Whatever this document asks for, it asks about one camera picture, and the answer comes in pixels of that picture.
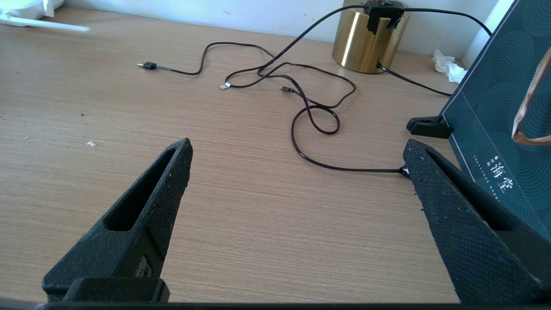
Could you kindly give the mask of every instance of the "tissue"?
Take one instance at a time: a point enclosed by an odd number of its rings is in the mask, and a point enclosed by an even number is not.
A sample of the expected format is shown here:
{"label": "tissue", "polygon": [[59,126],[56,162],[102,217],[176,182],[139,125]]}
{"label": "tissue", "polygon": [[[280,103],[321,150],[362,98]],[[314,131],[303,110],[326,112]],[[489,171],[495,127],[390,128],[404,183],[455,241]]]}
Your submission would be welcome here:
{"label": "tissue", "polygon": [[434,68],[438,72],[448,76],[450,82],[461,83],[461,80],[463,80],[463,77],[467,73],[465,69],[454,63],[455,57],[444,56],[440,50],[434,50],[433,61]]}

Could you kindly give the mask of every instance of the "gold cylinder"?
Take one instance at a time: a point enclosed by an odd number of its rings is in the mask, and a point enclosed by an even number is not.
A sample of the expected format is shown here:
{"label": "gold cylinder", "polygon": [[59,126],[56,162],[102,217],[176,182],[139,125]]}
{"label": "gold cylinder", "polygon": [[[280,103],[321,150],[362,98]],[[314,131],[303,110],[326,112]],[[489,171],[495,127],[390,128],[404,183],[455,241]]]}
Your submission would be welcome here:
{"label": "gold cylinder", "polygon": [[[361,4],[358,0],[344,0],[344,6]],[[363,8],[341,12],[341,19],[333,45],[333,58],[343,67],[362,72],[380,73],[380,62],[390,68],[400,39],[409,20],[405,12],[395,29],[387,29],[390,18],[381,17],[376,34],[368,31],[367,15]]]}

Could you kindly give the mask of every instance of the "wooden desk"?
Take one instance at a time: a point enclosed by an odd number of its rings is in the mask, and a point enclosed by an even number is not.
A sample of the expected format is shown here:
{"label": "wooden desk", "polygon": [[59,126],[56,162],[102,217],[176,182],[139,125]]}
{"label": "wooden desk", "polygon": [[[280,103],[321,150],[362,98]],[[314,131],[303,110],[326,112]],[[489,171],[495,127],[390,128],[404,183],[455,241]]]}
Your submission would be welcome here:
{"label": "wooden desk", "polygon": [[[285,80],[218,88],[267,56],[216,47],[197,77],[136,66],[195,70],[210,42],[278,52],[291,38],[76,9],[60,9],[56,21],[91,30],[0,25],[1,297],[44,301],[46,272],[162,149],[189,137],[192,175],[162,275],[172,301],[457,302],[410,181],[301,159],[289,133],[303,105],[280,90]],[[341,68],[331,48],[302,40],[283,57],[358,85],[337,109],[338,134],[322,135],[303,117],[298,143],[328,164],[400,167],[406,122],[436,115],[447,98]],[[392,68],[453,91],[433,66],[398,53]],[[312,70],[283,71],[322,103],[349,89]],[[315,117],[332,128],[327,115]],[[416,138],[454,158],[447,140]]]}

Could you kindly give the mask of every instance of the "dark teal box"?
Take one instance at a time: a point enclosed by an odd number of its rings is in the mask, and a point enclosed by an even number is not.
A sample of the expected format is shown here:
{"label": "dark teal box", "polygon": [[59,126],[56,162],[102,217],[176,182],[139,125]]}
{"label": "dark teal box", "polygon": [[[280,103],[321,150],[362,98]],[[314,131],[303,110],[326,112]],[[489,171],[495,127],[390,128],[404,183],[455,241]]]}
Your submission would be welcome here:
{"label": "dark teal box", "polygon": [[[536,67],[551,46],[551,1],[517,0],[441,112],[461,169],[551,242],[551,146],[525,146],[512,124]],[[551,135],[551,73],[521,126]]]}

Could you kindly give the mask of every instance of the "black clip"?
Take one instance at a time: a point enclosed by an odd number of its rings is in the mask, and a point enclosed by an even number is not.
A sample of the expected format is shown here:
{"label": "black clip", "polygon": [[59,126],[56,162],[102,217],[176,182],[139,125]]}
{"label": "black clip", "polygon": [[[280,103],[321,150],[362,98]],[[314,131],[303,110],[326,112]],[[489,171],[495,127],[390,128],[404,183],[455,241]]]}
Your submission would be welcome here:
{"label": "black clip", "polygon": [[403,157],[461,303],[551,301],[547,240],[428,145],[410,139]]}
{"label": "black clip", "polygon": [[453,128],[448,127],[442,116],[415,117],[409,120],[407,130],[416,136],[444,138],[450,137]]}
{"label": "black clip", "polygon": [[[101,292],[99,288],[94,291],[95,300],[98,296],[115,300],[114,294],[120,291],[113,292],[112,288],[117,283],[124,283],[121,287],[136,285],[132,296],[148,292],[149,297],[142,296],[146,301],[168,300],[169,293],[159,276],[180,200],[190,179],[192,155],[190,141],[183,139],[157,157],[46,274],[42,288],[49,302],[90,300],[92,297],[79,291],[90,287],[104,287]],[[117,279],[125,277],[150,279],[131,283]]]}
{"label": "black clip", "polygon": [[374,35],[377,34],[377,27],[379,26],[379,19],[381,17],[390,18],[387,29],[396,29],[396,26],[404,16],[404,5],[398,1],[390,0],[370,0],[365,3],[365,13],[369,15],[368,19],[368,31],[371,31]]}

